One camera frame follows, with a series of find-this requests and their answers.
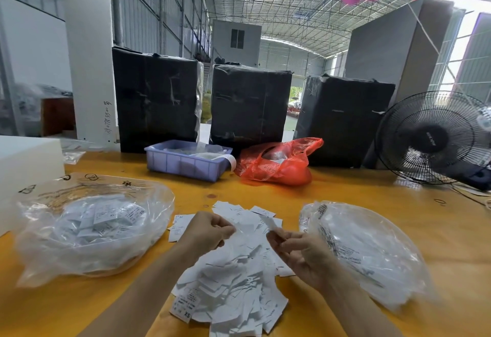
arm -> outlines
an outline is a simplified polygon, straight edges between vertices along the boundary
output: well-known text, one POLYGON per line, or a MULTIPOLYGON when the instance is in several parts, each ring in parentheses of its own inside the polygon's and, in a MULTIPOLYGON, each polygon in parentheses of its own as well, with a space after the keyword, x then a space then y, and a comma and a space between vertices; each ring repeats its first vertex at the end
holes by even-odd
POLYGON ((78 337, 144 337, 182 273, 235 232, 231 223, 198 212, 178 243, 152 263, 78 337))
POLYGON ((321 293, 348 337, 402 337, 322 239, 282 229, 267 239, 295 274, 321 293))

red plastic bag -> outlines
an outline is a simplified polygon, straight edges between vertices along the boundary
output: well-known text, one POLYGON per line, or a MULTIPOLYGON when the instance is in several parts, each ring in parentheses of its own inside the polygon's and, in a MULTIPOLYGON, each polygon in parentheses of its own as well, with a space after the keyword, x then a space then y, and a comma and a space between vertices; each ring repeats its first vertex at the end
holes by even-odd
POLYGON ((307 156, 322 147, 320 138, 265 143, 242 150, 235 173, 246 179, 300 186, 312 181, 307 156))

white pillar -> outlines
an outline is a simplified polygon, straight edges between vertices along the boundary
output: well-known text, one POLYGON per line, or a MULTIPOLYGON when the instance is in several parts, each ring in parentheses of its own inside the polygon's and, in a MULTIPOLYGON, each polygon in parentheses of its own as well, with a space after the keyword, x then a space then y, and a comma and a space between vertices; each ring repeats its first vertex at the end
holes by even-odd
POLYGON ((116 143, 111 0, 64 0, 77 136, 116 143))

black wrapped package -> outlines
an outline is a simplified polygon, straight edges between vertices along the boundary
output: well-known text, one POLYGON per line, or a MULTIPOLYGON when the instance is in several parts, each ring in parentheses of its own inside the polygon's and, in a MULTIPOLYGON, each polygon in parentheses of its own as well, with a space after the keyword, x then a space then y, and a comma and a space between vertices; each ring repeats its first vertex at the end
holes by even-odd
POLYGON ((290 71, 215 65, 210 143, 238 154, 256 144, 281 142, 291 84, 290 71))
POLYGON ((394 91, 374 80, 308 77, 293 139, 324 140, 310 166, 360 167, 394 91))
POLYGON ((113 48, 121 152, 144 153, 166 140, 196 142, 203 64, 113 48))

wooden table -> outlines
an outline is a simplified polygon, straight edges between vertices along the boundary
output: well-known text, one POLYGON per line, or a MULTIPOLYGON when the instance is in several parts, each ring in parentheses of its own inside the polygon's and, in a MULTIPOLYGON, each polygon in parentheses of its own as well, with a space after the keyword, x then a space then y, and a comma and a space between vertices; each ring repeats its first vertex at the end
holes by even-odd
MULTIPOLYGON (((289 188, 242 181, 226 173, 217 183, 151 173, 144 155, 88 153, 67 172, 82 171, 151 179, 176 195, 175 212, 210 209, 217 201, 261 206, 298 229, 303 204, 331 200, 374 210, 399 226, 421 250, 441 297, 439 303, 411 301, 399 315, 387 312, 406 337, 491 335, 491 216, 479 204, 443 188, 394 185, 388 171, 313 170, 310 185, 289 188)), ((18 289, 23 267, 13 236, 0 238, 0 335, 70 337, 107 308, 160 253, 168 233, 130 270, 107 278, 60 277, 35 289, 18 289)), ((277 278, 290 300, 273 337, 345 336, 318 294, 297 278, 277 278)), ((208 326, 189 326, 170 316, 168 300, 148 337, 207 336, 208 326)))

